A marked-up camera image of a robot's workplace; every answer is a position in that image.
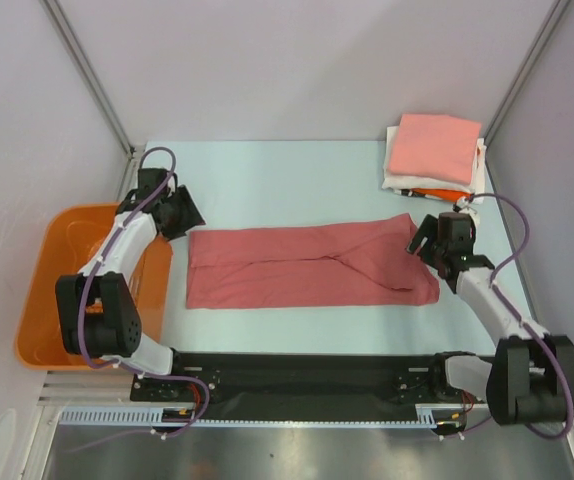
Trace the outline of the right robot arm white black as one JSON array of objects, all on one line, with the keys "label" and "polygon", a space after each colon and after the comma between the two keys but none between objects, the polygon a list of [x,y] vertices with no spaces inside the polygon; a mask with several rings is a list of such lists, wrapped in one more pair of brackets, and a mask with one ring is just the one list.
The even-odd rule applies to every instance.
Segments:
[{"label": "right robot arm white black", "polygon": [[430,393],[451,401],[463,390],[481,398],[499,425],[574,420],[574,344],[520,313],[496,282],[493,263],[474,252],[476,227],[460,212],[426,216],[407,251],[433,268],[476,315],[495,345],[492,360],[446,356],[428,376]]}]

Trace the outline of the red t shirt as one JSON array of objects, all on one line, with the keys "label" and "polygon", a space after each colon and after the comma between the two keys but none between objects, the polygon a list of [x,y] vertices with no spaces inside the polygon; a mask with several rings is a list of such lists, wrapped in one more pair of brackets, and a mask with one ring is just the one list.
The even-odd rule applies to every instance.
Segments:
[{"label": "red t shirt", "polygon": [[440,286],[406,247],[407,214],[310,227],[201,230],[188,249],[189,309],[403,305],[438,301]]}]

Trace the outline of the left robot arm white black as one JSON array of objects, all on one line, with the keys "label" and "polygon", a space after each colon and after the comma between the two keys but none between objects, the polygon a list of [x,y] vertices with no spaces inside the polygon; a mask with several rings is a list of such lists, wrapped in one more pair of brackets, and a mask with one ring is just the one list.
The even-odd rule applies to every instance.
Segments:
[{"label": "left robot arm white black", "polygon": [[129,288],[143,253],[157,239],[185,236],[203,217],[177,175],[164,168],[141,168],[137,187],[119,204],[113,225],[92,258],[55,285],[64,349],[92,368],[122,364],[153,374],[164,398],[181,397],[187,374],[174,366],[177,354],[143,331]]}]

